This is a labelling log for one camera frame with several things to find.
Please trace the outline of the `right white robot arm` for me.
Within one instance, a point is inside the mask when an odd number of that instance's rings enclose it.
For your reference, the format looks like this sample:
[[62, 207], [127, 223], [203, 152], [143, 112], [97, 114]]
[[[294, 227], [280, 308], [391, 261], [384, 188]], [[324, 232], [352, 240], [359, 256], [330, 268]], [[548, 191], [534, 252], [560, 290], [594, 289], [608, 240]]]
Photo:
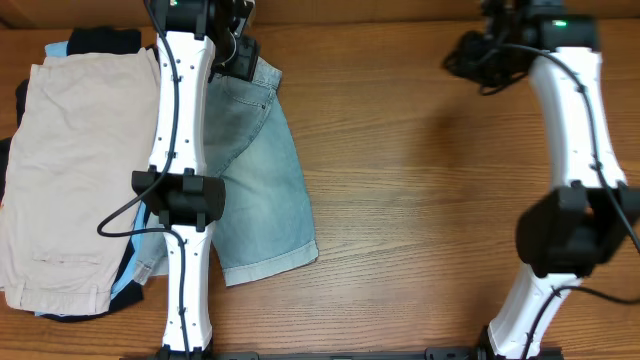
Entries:
[[565, 299], [635, 240], [639, 192], [611, 144], [601, 95], [594, 17], [561, 1], [486, 1], [484, 31], [444, 59], [454, 76], [496, 94], [528, 79], [540, 102], [551, 159], [549, 192], [519, 218], [519, 273], [497, 316], [469, 348], [430, 348], [429, 359], [559, 359], [542, 340]]

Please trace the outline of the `light blue denim shorts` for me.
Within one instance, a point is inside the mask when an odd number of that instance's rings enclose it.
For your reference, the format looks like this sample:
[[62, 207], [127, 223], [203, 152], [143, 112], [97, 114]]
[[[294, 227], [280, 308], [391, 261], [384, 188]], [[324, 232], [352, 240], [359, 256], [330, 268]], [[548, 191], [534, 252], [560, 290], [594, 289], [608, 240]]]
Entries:
[[212, 245], [228, 287], [310, 264], [319, 255], [311, 200], [278, 100], [281, 80], [281, 71], [260, 59], [252, 81], [217, 75], [208, 86], [207, 174], [226, 187]]

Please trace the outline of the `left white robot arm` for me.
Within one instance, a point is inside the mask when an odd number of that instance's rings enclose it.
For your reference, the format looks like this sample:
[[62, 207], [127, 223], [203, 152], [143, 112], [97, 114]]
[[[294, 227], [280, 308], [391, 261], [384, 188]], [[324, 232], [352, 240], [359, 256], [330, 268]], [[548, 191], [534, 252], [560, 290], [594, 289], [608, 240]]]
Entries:
[[211, 236], [225, 206], [225, 184], [207, 173], [203, 130], [216, 74], [250, 81], [259, 46], [245, 36], [252, 1], [152, 1], [160, 90], [149, 167], [131, 184], [157, 216], [168, 264], [168, 314], [159, 359], [209, 359]]

